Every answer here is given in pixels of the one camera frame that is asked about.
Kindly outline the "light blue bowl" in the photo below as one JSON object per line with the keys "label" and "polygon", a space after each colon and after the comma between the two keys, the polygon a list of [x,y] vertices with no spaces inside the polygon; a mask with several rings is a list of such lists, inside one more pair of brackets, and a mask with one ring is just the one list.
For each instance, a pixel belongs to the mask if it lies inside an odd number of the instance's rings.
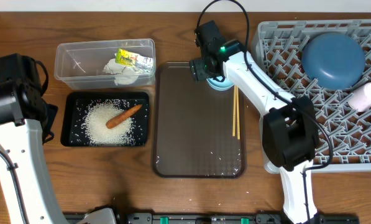
{"label": "light blue bowl", "polygon": [[208,85],[217,91],[226,91],[234,86],[233,82],[225,77],[214,77],[207,79]]}

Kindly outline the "yellow green snack wrapper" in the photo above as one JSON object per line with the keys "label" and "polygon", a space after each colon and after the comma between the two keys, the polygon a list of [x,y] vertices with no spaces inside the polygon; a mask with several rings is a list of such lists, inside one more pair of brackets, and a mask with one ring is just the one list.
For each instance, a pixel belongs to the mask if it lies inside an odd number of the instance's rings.
{"label": "yellow green snack wrapper", "polygon": [[125,49],[118,49],[115,62],[132,68],[138,68],[150,72],[153,69],[154,60]]}

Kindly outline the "white napkin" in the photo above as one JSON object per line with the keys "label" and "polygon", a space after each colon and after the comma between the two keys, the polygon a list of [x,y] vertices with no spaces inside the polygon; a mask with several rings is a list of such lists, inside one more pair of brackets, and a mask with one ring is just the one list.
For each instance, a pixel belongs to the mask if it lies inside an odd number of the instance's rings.
{"label": "white napkin", "polygon": [[104,66],[104,73],[114,75],[114,83],[116,85],[133,84],[139,77],[140,70],[138,68],[129,67],[116,63],[114,58]]}

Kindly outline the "orange carrot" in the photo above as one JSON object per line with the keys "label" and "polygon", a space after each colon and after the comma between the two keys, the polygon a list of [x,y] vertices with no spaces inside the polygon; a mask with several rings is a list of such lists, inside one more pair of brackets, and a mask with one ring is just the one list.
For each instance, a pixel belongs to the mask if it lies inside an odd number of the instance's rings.
{"label": "orange carrot", "polygon": [[109,121],[106,122],[106,127],[108,129],[115,128],[116,126],[120,125],[126,119],[130,118],[133,114],[140,110],[142,105],[135,105],[132,108],[128,109],[127,111],[111,118]]}

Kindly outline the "dark blue plate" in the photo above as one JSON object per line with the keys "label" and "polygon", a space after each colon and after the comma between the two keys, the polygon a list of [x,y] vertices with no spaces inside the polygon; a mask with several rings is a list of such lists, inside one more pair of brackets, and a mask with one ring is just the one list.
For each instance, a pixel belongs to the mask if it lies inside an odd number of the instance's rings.
{"label": "dark blue plate", "polygon": [[303,49],[303,70],[318,85],[330,90],[344,90],[356,84],[365,68],[365,55],[356,40],[339,33],[315,37]]}

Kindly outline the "white cup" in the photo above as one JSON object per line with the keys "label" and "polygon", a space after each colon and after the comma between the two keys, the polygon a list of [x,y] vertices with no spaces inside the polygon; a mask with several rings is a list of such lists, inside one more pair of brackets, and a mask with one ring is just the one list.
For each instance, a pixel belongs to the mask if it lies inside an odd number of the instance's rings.
{"label": "white cup", "polygon": [[352,92],[349,106],[358,112],[364,112],[371,107],[371,82],[364,84]]}

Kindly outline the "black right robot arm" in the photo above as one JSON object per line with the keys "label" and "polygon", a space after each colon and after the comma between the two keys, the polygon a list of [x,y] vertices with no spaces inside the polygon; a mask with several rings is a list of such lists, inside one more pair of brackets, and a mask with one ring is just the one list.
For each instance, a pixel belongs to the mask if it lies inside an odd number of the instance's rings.
{"label": "black right robot arm", "polygon": [[311,168],[319,141],[314,105],[279,87],[254,62],[238,40],[195,40],[201,57],[191,60],[196,80],[224,77],[248,97],[260,114],[265,156],[279,169],[283,212],[292,223],[308,223],[318,211],[313,203]]}

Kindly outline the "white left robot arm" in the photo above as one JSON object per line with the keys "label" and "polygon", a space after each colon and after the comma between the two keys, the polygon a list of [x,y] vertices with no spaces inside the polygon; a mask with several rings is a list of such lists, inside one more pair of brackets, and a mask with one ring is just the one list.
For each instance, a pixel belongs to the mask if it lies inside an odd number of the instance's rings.
{"label": "white left robot arm", "polygon": [[0,83],[0,184],[12,223],[115,223],[111,208],[67,219],[55,196],[44,144],[58,108],[23,79]]}

